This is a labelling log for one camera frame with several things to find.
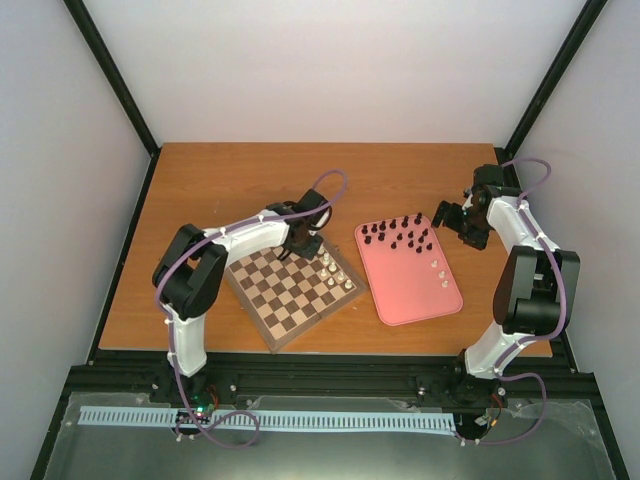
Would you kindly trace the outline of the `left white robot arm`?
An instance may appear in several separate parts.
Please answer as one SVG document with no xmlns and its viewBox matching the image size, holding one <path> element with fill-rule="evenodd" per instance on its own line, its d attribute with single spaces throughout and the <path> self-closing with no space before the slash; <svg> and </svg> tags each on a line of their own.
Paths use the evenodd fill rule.
<svg viewBox="0 0 640 480">
<path fill-rule="evenodd" d="M 312 258 L 330 220 L 332 202 L 308 190 L 297 202 L 274 203 L 257 214 L 218 228 L 186 224 L 177 231 L 153 276 L 154 301 L 166 315 L 167 359 L 178 372 L 172 388 L 186 402 L 201 400 L 208 378 L 204 342 L 206 313 L 214 305 L 225 270 L 234 262 L 268 248 Z"/>
</svg>

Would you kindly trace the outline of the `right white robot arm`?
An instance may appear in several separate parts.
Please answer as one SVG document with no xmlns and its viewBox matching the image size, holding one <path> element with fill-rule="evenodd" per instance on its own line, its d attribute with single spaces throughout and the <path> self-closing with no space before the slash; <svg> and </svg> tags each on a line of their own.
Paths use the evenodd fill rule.
<svg viewBox="0 0 640 480">
<path fill-rule="evenodd" d="M 482 165 L 474 170 L 465 202 L 441 202 L 432 220 L 434 228 L 454 231 L 477 250 L 495 232 L 508 254 L 493 298 L 493 321 L 462 353 L 464 373 L 473 378 L 501 378 L 521 351 L 556 338 L 571 318 L 580 258 L 550 240 L 527 195 L 506 183 L 503 167 Z"/>
</svg>

